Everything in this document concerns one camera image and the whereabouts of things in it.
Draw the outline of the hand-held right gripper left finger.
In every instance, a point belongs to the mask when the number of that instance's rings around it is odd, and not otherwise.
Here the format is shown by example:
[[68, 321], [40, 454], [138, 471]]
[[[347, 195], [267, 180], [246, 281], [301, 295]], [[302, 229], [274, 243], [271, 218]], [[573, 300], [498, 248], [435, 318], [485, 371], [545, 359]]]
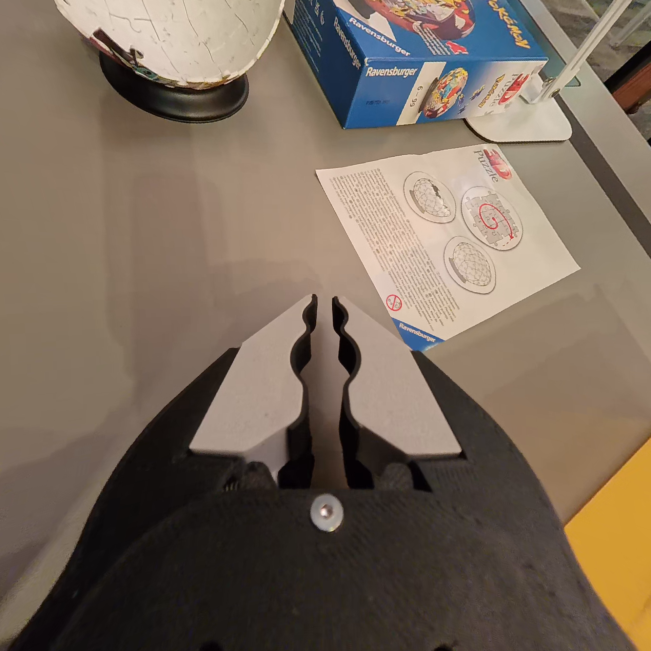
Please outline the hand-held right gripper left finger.
[[281, 487], [308, 486], [314, 464], [309, 396], [318, 298], [307, 295], [238, 348], [190, 443], [195, 454], [263, 463]]

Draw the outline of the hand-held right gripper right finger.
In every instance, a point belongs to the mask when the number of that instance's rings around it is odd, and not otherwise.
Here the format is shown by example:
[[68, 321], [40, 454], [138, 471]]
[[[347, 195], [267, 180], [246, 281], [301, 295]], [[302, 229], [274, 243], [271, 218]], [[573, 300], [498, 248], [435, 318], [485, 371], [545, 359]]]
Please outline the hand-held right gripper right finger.
[[372, 489], [387, 468], [462, 455], [410, 348], [344, 297], [332, 299], [338, 360], [348, 373], [339, 438], [350, 489]]

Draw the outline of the yellow plastic bin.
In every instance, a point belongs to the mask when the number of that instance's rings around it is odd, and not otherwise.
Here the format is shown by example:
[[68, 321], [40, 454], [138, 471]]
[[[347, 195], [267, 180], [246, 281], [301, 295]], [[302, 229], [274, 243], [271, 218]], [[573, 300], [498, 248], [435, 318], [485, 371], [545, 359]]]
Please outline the yellow plastic bin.
[[594, 590], [638, 650], [650, 649], [650, 441], [567, 523]]

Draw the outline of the white half-built puzzle ball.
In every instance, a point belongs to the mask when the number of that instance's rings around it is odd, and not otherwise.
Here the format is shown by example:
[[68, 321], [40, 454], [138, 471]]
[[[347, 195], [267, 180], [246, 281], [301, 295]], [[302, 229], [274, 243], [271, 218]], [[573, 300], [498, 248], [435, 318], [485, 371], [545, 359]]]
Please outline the white half-built puzzle ball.
[[100, 52], [138, 76], [204, 90], [244, 75], [269, 45], [284, 1], [56, 1]]

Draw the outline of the black round ball stand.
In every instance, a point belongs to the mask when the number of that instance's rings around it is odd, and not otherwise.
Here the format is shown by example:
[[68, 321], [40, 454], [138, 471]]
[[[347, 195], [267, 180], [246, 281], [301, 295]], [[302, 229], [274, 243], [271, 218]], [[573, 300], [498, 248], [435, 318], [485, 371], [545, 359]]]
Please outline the black round ball stand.
[[132, 69], [99, 54], [102, 73], [114, 90], [151, 115], [186, 124], [206, 124], [236, 114], [249, 96], [246, 74], [235, 80], [197, 90], [166, 86], [137, 75]]

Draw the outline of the blue puzzle box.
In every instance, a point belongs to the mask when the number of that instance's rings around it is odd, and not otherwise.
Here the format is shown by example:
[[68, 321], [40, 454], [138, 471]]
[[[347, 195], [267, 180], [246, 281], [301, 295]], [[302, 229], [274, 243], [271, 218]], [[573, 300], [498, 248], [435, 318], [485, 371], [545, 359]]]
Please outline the blue puzzle box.
[[548, 57], [507, 1], [286, 1], [340, 125], [502, 113]]

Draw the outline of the printed instruction sheet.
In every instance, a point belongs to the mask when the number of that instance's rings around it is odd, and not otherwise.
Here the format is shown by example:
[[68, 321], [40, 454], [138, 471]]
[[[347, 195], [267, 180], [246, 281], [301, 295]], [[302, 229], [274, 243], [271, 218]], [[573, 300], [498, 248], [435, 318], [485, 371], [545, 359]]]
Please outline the printed instruction sheet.
[[426, 352], [580, 270], [497, 144], [316, 175], [412, 350]]

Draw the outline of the white desk stand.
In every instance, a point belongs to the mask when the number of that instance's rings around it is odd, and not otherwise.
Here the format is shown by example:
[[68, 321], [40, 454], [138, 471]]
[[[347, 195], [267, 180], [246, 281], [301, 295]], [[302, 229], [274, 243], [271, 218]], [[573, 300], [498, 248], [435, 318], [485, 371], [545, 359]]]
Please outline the white desk stand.
[[501, 113], [465, 118], [466, 126], [485, 142], [525, 144], [566, 142], [572, 125], [557, 102], [563, 88], [575, 78], [589, 55], [607, 36], [631, 1], [613, 1], [570, 58], [560, 54], [563, 67], [545, 79], [535, 74], [525, 83], [515, 103]]

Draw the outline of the long black tape strip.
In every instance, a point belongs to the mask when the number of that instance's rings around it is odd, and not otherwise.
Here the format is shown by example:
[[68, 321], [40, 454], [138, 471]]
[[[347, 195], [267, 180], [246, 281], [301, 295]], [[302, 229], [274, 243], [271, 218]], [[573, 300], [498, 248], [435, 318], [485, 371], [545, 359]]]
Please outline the long black tape strip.
[[619, 216], [638, 240], [647, 256], [650, 257], [650, 220], [647, 218], [646, 213], [640, 209], [638, 203], [631, 196], [564, 100], [559, 98], [557, 103], [572, 127], [569, 142], [572, 143], [575, 151], [609, 198]]

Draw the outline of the reddish wooden panel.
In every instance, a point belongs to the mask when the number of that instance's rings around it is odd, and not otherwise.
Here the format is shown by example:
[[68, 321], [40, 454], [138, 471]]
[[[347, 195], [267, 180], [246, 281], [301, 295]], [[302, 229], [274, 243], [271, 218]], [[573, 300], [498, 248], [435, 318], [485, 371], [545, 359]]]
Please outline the reddish wooden panel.
[[623, 111], [636, 113], [650, 100], [650, 42], [604, 82]]

